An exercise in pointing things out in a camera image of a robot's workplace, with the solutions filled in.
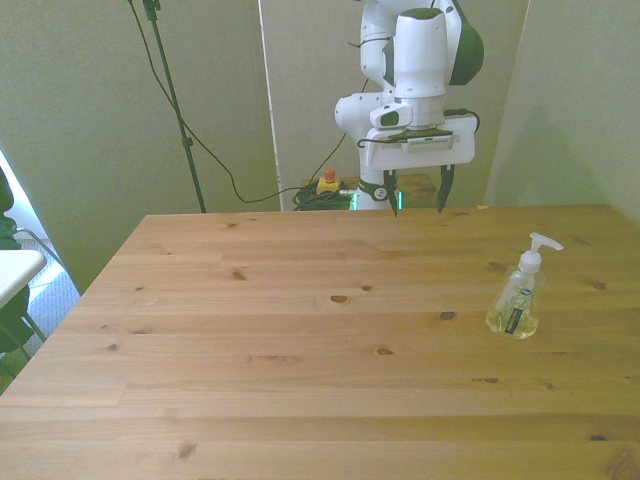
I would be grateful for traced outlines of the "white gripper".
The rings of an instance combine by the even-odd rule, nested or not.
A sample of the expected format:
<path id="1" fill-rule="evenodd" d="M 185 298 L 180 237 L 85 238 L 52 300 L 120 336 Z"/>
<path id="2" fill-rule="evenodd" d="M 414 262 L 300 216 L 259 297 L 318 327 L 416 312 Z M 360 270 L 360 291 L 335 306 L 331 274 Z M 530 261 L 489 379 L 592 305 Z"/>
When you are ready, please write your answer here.
<path id="1" fill-rule="evenodd" d="M 448 117 L 431 130 L 372 128 L 364 138 L 364 162 L 383 172 L 384 188 L 394 216 L 398 215 L 395 170 L 441 166 L 437 209 L 441 212 L 451 192 L 455 166 L 475 156 L 475 117 Z"/>

